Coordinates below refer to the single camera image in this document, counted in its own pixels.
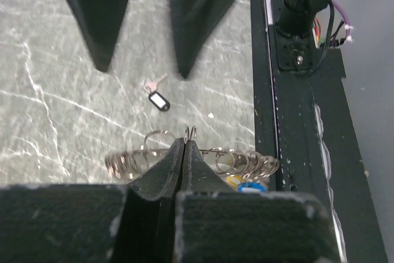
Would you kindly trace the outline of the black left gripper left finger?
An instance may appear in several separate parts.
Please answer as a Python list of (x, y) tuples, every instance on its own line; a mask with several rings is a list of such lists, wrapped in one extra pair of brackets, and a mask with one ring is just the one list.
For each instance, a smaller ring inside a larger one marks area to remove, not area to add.
[(170, 262), (185, 144), (126, 185), (1, 189), (2, 262)]

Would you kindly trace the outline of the round metal key ring plate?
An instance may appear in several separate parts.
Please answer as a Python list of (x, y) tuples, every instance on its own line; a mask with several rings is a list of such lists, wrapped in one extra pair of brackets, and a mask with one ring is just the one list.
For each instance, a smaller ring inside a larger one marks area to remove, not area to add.
[[(159, 129), (149, 132), (143, 144), (134, 150), (110, 152), (104, 158), (109, 174), (119, 180), (133, 180), (150, 169), (157, 161), (162, 160), (169, 149), (148, 146), (148, 140), (154, 136), (175, 138), (175, 135), (168, 130)], [(252, 150), (242, 151), (222, 147), (205, 150), (190, 147), (190, 150), (184, 153), (184, 160), (190, 164), (206, 164), (222, 180), (225, 180), (227, 175), (237, 175), (242, 177), (244, 182), (255, 182), (263, 186), (280, 166), (279, 160), (274, 156), (262, 155)]]

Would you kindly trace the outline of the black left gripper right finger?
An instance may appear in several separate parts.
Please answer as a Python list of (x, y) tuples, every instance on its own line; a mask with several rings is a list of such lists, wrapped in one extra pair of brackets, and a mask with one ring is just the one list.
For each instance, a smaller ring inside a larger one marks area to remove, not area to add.
[(339, 262), (331, 217), (307, 193), (209, 191), (205, 164), (183, 161), (175, 262)]

